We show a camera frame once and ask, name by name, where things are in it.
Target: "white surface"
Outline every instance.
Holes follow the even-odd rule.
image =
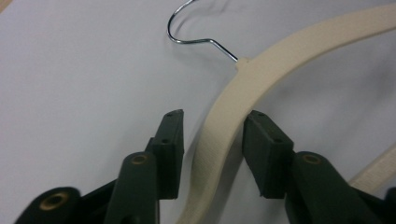
[[[180,14],[177,36],[213,37],[254,57],[307,25],[394,1],[209,1]],[[144,149],[162,115],[185,111],[180,198],[162,202],[174,223],[188,188],[196,134],[236,73],[212,46],[165,34],[183,1],[16,1],[0,14],[0,223],[34,197],[72,186],[85,194]],[[295,150],[326,156],[349,179],[396,142],[396,33],[327,54],[263,99]],[[206,223],[284,223],[283,202],[259,198],[238,151]]]

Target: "hanger hook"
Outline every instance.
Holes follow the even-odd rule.
[[[238,62],[238,58],[236,58],[230,51],[228,51],[226,48],[224,48],[219,42],[217,42],[214,39],[195,39],[195,40],[180,40],[180,39],[176,39],[172,36],[171,34],[171,26],[172,26],[172,21],[175,18],[175,16],[177,15],[177,13],[179,13],[183,8],[187,7],[189,4],[195,2],[197,0],[189,0],[188,2],[186,2],[185,4],[183,4],[181,7],[179,7],[174,14],[172,14],[171,18],[169,19],[168,22],[168,29],[167,29],[167,33],[169,38],[177,43],[177,44],[185,44],[185,45],[189,45],[189,44],[204,44],[204,43],[210,43],[212,45],[214,45],[216,48],[218,48],[219,50],[221,50],[221,52],[223,52],[225,55],[227,55],[229,58],[231,58],[235,63]]]

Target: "clothes hanger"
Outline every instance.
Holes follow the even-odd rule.
[[[12,0],[0,0],[0,13],[12,2]]]
[[[191,168],[190,193],[177,223],[200,223],[212,203],[224,162],[236,133],[253,106],[283,77],[333,49],[396,29],[396,4],[339,16],[303,29],[250,60],[238,59],[213,39],[179,40],[172,36],[174,17],[168,22],[169,38],[178,44],[210,43],[236,62],[237,75],[213,104],[202,128]],[[396,145],[380,155],[350,184],[372,192],[396,173]]]

